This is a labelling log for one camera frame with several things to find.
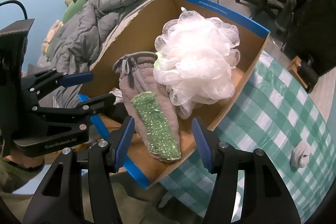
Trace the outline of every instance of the green checkered tablecloth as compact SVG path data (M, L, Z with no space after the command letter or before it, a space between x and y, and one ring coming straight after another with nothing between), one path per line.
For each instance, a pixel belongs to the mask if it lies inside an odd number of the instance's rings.
M336 175L336 154L325 121L301 85L276 60L263 52L256 67L228 114L214 130L220 140L253 151L262 148L284 180L302 223L316 210ZM290 165L294 147L306 139L312 148L306 168ZM215 175L203 167L195 151L161 183L176 198L204 216ZM241 195L244 172L239 171Z

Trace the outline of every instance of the gray blanket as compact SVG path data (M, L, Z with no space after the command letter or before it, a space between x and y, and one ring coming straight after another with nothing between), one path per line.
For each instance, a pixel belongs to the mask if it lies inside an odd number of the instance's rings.
M57 32L49 53L51 68L69 74L88 71L98 58L102 44L121 20L142 0L88 0L81 13L74 15ZM53 96L60 107L72 108L78 103L80 86L57 89Z

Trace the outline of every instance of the screw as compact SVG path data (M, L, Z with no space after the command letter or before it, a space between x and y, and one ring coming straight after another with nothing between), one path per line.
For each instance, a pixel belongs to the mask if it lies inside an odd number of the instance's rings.
M98 145L99 145L100 147L105 147L105 146L107 146L107 141L100 141L100 142L98 143Z
M219 146L220 146L221 148L227 148L227 147L229 147L229 144L228 144L227 142L220 142L220 143L219 143Z
M85 129L86 129L86 125L82 123L82 124L79 126L79 129L80 129L80 130L85 130Z
M66 147L66 148L64 148L64 149L62 150L62 153L66 155L66 154L69 154L70 151L71 151L71 148Z
M264 150L262 150L262 149L260 149L260 148L256 149L256 150L255 150L255 153L256 153L257 155L259 155L259 156L263 156L263 155L265 154Z

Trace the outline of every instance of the floor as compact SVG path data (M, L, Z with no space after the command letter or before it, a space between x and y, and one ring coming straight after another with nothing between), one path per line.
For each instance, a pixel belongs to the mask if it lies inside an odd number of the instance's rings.
M220 4L225 5L226 7L235 10L245 16L250 16L254 6L245 6L235 2L235 0L219 0ZM269 2L279 4L276 0L269 0ZM275 33L276 27L273 21L266 13L261 13L255 19L258 23L268 28L271 31L271 36L269 37L265 51L269 53L273 58L278 60L285 68L288 67L290 60L288 57L281 51L281 38L278 38ZM334 91L335 91L335 80L336 80L336 68L328 72L327 74L320 77L317 85L314 90L309 94L310 98L315 103L317 109L320 111L322 117L327 122L329 114L331 111ZM336 133L332 134L334 141L336 141Z

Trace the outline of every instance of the cardboard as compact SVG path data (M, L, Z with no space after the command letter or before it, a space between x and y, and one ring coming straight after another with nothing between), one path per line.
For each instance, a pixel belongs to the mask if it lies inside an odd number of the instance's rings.
M118 75L112 71L113 64L125 54L139 51L155 52L155 38L162 34L162 28L166 22L179 17L181 7L195 10L206 18L219 17L224 22L237 26L240 37L240 45L237 48L241 53L241 60L232 72L236 91L234 96L228 100L220 100L213 105L204 105L195 109L189 119L179 119L182 155L179 162L167 164L154 159L139 135L134 135L128 150L130 160L124 167L136 180L138 180L138 175L144 178L145 182L142 184L144 188L168 175L195 151L196 144L191 131L191 122L194 117L201 116L209 130L213 130L219 124L251 75L269 33L267 29L253 20L208 0L153 0L130 21L105 50L92 70L94 80L84 84L80 93L94 97L118 87L119 79ZM118 126L107 117L103 118L103 122L110 129ZM133 165L131 168L126 166L129 163Z
M308 84L301 78L301 76L297 72L298 68L301 66L301 61L302 60L298 56L296 56L288 66L287 70L303 86L304 89L308 89Z

